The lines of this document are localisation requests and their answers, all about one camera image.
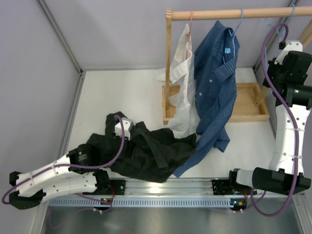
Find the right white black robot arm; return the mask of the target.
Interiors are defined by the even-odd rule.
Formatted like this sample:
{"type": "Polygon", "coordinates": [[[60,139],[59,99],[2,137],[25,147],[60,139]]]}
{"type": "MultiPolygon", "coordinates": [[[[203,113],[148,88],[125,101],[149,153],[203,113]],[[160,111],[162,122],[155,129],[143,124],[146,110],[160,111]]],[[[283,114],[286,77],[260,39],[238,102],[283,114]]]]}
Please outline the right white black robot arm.
{"type": "Polygon", "coordinates": [[[312,109],[312,88],[304,85],[311,62],[310,54],[294,50],[268,62],[269,78],[263,85],[268,87],[271,82],[284,100],[275,102],[277,128],[273,157],[268,169],[234,169],[235,176],[227,181],[231,193],[237,194],[247,186],[288,195],[294,175],[297,175],[295,194],[310,188],[311,179],[304,177],[302,147],[305,124],[312,109]]]}

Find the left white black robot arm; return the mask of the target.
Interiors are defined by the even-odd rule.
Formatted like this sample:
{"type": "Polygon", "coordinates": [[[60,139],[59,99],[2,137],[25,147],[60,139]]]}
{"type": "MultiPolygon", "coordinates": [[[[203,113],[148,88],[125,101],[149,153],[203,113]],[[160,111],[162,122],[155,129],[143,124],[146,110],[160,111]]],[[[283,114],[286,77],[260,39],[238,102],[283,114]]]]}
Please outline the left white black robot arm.
{"type": "Polygon", "coordinates": [[[19,210],[30,209],[55,197],[86,195],[122,195],[123,180],[110,180],[105,168],[125,151],[130,134],[122,136],[91,135],[87,143],[70,150],[61,158],[28,173],[12,172],[12,188],[2,198],[19,210]]]}

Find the blue wire hanger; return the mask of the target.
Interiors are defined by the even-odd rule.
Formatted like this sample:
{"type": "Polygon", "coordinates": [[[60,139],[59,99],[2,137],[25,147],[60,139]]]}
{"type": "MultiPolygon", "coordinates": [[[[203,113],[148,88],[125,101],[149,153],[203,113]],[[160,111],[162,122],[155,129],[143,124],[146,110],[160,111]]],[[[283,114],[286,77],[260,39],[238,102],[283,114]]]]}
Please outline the blue wire hanger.
{"type": "MultiPolygon", "coordinates": [[[[285,24],[289,24],[289,23],[290,23],[290,21],[292,20],[292,18],[293,18],[293,16],[294,16],[295,9],[296,9],[296,6],[295,6],[295,4],[293,3],[293,4],[292,4],[292,14],[291,14],[290,17],[287,17],[287,19],[286,19],[285,22],[284,22],[285,24]]],[[[281,42],[282,39],[283,39],[284,36],[285,36],[285,28],[283,28],[282,26],[279,27],[279,28],[276,28],[276,34],[277,34],[277,36],[278,36],[278,42],[281,42]]],[[[265,61],[267,62],[267,61],[268,61],[268,59],[267,59],[267,49],[265,48],[265,50],[266,50],[266,51],[265,51],[265,61]]],[[[271,89],[271,88],[268,88],[268,90],[267,90],[267,95],[268,95],[268,97],[271,97],[272,94],[273,94],[272,89],[271,89]]]]}

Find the black pinstripe shirt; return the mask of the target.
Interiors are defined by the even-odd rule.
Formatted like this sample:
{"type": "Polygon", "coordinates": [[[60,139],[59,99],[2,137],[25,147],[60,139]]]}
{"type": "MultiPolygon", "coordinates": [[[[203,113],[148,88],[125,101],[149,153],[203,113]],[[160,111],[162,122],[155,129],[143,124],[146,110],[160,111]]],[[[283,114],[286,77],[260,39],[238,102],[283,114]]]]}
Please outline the black pinstripe shirt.
{"type": "MultiPolygon", "coordinates": [[[[115,114],[109,114],[105,122],[105,135],[91,134],[87,143],[97,150],[101,165],[117,154],[121,138],[115,135],[115,114]]],[[[126,140],[121,155],[110,165],[111,171],[122,176],[163,183],[183,165],[196,150],[196,135],[175,138],[173,131],[161,128],[150,131],[144,122],[135,124],[130,140],[126,140]]]]}

